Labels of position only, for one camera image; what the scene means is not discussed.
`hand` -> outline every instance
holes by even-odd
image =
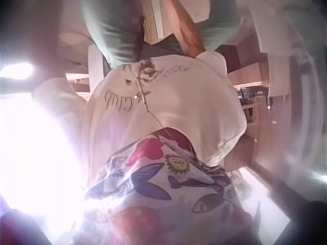
[[[23,1],[25,16],[25,56],[34,67],[34,86],[65,77],[57,55],[63,0]]]
[[[179,0],[162,0],[162,5],[183,52],[192,58],[203,53],[201,35]]]

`cable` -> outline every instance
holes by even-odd
[[[147,96],[147,94],[144,92],[144,90],[143,90],[143,87],[142,87],[142,84],[141,84],[141,79],[140,79],[140,77],[138,76],[137,78],[136,78],[136,80],[137,80],[137,86],[138,86],[138,88],[139,88],[139,91],[140,91],[140,93],[141,93],[141,96],[142,96],[142,101],[143,101],[143,104],[144,104],[144,106],[145,106],[145,109],[146,109],[146,111],[147,111],[147,113],[149,113],[151,116],[152,116],[152,118],[159,124],[159,126],[169,135],[169,137],[171,138],[171,139],[173,139],[175,142],[178,142],[176,139],[175,139],[175,137],[173,137],[170,133],[169,133],[169,131],[166,129],[166,127],[165,126],[163,126],[162,125],[162,123],[159,121],[159,119],[149,110],[149,106],[148,106],[148,102],[147,102],[147,98],[146,98],[146,96]],[[191,146],[190,147],[190,149],[192,150],[193,149],[193,147],[192,147],[192,144],[190,143],[190,141],[189,141],[189,145]]]

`shelf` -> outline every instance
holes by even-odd
[[[256,125],[256,122],[254,122],[254,121],[248,121],[247,122],[248,127],[255,126],[255,125]]]
[[[267,70],[267,63],[255,63],[230,72],[228,78],[237,90],[243,87],[264,86],[268,81]]]
[[[254,104],[248,104],[248,105],[243,105],[242,106],[242,109],[243,110],[246,110],[246,109],[251,109],[251,108],[253,108],[254,107]]]

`bright light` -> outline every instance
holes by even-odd
[[[46,218],[52,243],[83,209],[81,167],[57,123],[30,94],[0,100],[0,194],[13,209]]]
[[[322,176],[320,176],[320,179],[321,179],[323,182],[326,182],[326,183],[327,183],[327,175],[322,175]]]
[[[0,78],[12,78],[24,80],[33,73],[33,66],[29,63],[20,63],[15,65],[7,65],[0,71]]]

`red flower print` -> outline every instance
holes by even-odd
[[[157,160],[164,156],[161,147],[164,144],[160,142],[159,139],[148,138],[142,140],[136,147],[135,152],[129,159],[129,162],[126,164],[127,167],[131,167],[135,164],[137,160],[143,157],[147,157],[151,160]]]
[[[112,221],[122,240],[128,244],[157,244],[149,242],[161,237],[159,216],[148,207],[125,209],[115,215]]]

